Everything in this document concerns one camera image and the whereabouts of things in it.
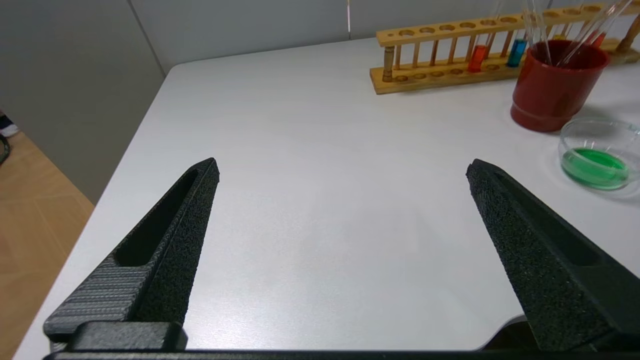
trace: wooden floor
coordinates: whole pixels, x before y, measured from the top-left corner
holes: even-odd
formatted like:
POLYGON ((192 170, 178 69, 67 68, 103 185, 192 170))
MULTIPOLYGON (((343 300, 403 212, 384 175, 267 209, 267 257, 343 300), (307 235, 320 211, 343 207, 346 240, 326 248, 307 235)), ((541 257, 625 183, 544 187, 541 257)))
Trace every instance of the wooden floor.
POLYGON ((0 165, 0 360, 11 359, 93 205, 24 133, 0 165))

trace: gray wall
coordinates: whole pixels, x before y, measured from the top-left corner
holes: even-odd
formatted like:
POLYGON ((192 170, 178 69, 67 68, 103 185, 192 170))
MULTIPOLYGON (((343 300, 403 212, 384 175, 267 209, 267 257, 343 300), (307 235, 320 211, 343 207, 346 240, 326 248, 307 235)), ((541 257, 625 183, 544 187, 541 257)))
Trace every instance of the gray wall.
POLYGON ((132 0, 165 72, 179 63, 348 39, 346 0, 132 0))
POLYGON ((126 0, 3 0, 0 109, 96 202, 163 82, 126 0))

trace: textured gripper pad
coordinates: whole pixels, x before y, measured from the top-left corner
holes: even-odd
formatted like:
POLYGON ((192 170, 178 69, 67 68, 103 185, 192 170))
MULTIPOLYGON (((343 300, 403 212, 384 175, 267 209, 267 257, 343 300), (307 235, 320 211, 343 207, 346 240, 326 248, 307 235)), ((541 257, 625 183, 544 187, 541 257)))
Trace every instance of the textured gripper pad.
POLYGON ((467 179, 540 349, 640 347, 637 277, 499 167, 467 179))
POLYGON ((89 321, 182 323, 219 180, 213 158, 189 168, 48 317, 52 343, 89 321))

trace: wooden peg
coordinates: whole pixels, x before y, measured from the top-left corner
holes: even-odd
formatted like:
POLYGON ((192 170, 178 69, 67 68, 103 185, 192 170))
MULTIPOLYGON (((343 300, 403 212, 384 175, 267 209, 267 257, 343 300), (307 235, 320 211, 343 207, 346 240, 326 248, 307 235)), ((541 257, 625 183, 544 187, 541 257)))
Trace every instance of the wooden peg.
POLYGON ((493 41, 495 40, 495 33, 489 35, 489 44, 486 45, 486 53, 484 54, 484 59, 489 58, 489 53, 491 52, 491 48, 493 47, 493 41))
POLYGON ((431 62, 429 66, 436 65, 436 54, 438 53, 438 40, 433 41, 433 49, 431 50, 431 62))
POLYGON ((474 52, 474 45, 476 44, 476 35, 472 35, 469 39, 469 47, 467 48, 467 56, 465 57, 465 63, 471 61, 471 54, 474 52))
POLYGON ((458 38, 451 39, 451 48, 449 49, 449 59, 447 63, 453 64, 453 56, 456 54, 456 45, 458 44, 458 38))
POLYGON ((420 43, 417 42, 413 45, 413 64, 411 67, 414 69, 418 67, 418 55, 420 54, 420 43))
POLYGON ((385 47, 385 69, 382 72, 382 81, 386 83, 390 83, 393 81, 393 73, 391 70, 391 66, 393 66, 394 62, 394 47, 386 46, 385 47))
POLYGON ((400 70, 400 54, 402 52, 402 45, 396 46, 396 70, 400 70))
POLYGON ((511 38, 513 38, 513 30, 507 33, 507 40, 504 41, 504 45, 502 46, 502 52, 500 53, 501 58, 504 58, 507 56, 507 52, 509 51, 509 45, 511 45, 511 38))
POLYGON ((638 15, 634 20, 634 23, 631 24, 627 35, 622 39, 620 44, 618 44, 616 51, 619 53, 627 52, 631 48, 631 44, 633 44, 636 36, 638 36, 638 33, 640 33, 640 15, 638 15))

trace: red liquid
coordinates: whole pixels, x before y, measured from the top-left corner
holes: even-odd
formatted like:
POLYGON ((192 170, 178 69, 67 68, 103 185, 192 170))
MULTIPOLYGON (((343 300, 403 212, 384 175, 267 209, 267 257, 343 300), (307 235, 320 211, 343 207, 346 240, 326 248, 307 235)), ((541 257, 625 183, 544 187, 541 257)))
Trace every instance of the red liquid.
POLYGON ((602 42, 604 41, 604 37, 606 36, 607 36, 607 33, 600 34, 600 36, 593 42, 593 45, 600 47, 600 45, 602 45, 602 42))
POLYGON ((469 61, 469 72, 482 71, 482 62, 484 61, 486 50, 485 45, 476 45, 473 55, 471 55, 471 61, 469 61))
POLYGON ((604 38, 607 36, 607 33, 602 33, 598 35, 598 37, 595 40, 593 40, 594 36, 595 36, 595 33, 592 33, 591 35, 589 35, 586 43, 593 44, 593 46, 595 47, 600 47, 602 45, 602 42, 604 41, 604 38))

